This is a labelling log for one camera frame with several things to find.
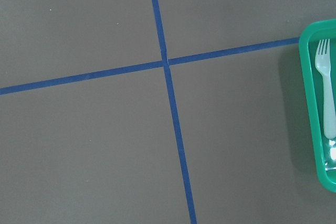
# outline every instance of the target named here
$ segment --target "plastic fork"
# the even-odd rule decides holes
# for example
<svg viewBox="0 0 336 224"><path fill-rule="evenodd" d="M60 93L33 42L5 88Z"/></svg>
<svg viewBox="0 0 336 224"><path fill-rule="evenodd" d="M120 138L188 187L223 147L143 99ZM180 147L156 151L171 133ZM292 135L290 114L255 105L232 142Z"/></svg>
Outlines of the plastic fork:
<svg viewBox="0 0 336 224"><path fill-rule="evenodd" d="M330 39L322 39L315 55L315 67L323 78L323 130L328 139L336 137L336 113L331 85Z"/></svg>

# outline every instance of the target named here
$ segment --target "fork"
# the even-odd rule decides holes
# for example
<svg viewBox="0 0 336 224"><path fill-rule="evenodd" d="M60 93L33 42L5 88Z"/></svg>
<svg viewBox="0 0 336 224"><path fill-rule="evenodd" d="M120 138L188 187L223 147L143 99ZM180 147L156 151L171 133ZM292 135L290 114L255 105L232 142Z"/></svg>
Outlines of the fork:
<svg viewBox="0 0 336 224"><path fill-rule="evenodd" d="M323 78L323 128L328 139L336 137L336 113L331 85L330 39L322 39L315 55L315 67Z"/></svg>

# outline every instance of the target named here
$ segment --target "blue tape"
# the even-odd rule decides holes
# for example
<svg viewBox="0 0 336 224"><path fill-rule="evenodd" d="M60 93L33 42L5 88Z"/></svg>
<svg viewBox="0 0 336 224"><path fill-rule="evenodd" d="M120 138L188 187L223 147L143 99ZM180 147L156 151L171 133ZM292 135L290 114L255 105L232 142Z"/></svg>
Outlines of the blue tape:
<svg viewBox="0 0 336 224"><path fill-rule="evenodd" d="M159 0L152 0L152 5L153 5L154 18L155 18L156 29L157 29L157 36L159 38L164 75L166 78L170 109L172 113L176 144L177 144L177 151L179 154L178 156L180 158L180 165L181 165L181 171L182 171L182 177L183 177L183 183L184 183L185 196L186 196L188 210L189 210L189 217L190 217L191 224L197 224L193 194L191 190L189 172L188 172L188 167L187 167L187 162L186 162L185 152L184 152L184 145L183 145L183 140L182 140L180 120L178 117L178 111L177 111L177 105L176 105L176 99L175 99L175 93L174 93L174 87L173 87L173 80L172 80L172 75L170 72L168 59L167 59L167 49L166 49L166 43L164 39Z"/></svg>
<svg viewBox="0 0 336 224"><path fill-rule="evenodd" d="M215 52L205 52L203 54L189 55L189 56L170 59L169 65L176 65L176 64L182 64L182 63L187 63L191 61L198 61L198 60L205 60L205 59L217 58L217 57L222 57L222 56L242 54L243 52L251 52L251 51L262 50L262 49L267 49L267 48L286 46L286 45L296 44L298 42L299 42L299 37L295 37L295 38L259 43L259 44L249 45L249 46L224 49L224 50L215 51Z"/></svg>
<svg viewBox="0 0 336 224"><path fill-rule="evenodd" d="M68 76L68 77L62 77L52 80L46 80L46 81L38 81L33 83L27 83L12 87L6 87L6 88L0 88L0 95L2 94L9 94L9 93L15 93L15 92L21 92L31 89L40 89L45 87L51 87L66 83L72 83L77 81L85 81L90 79L96 79L96 78L102 78L107 76L115 76L117 74L123 74L123 73L130 73L130 72L136 72L136 71L142 71L147 69L153 69L153 68L160 68L162 67L161 61L155 61L155 62L149 62L144 64L138 64L128 67L121 67L121 68L114 68L109 70L102 70L98 72L92 72L92 73L84 73L79 74L76 76Z"/></svg>

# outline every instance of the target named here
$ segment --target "gray tabletop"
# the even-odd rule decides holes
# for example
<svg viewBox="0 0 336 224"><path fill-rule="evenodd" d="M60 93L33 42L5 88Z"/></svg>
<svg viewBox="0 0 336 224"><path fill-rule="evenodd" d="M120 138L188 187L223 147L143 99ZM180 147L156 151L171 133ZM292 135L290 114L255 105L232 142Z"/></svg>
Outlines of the gray tabletop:
<svg viewBox="0 0 336 224"><path fill-rule="evenodd" d="M0 0L1 223L334 223L298 37L336 0Z"/></svg>

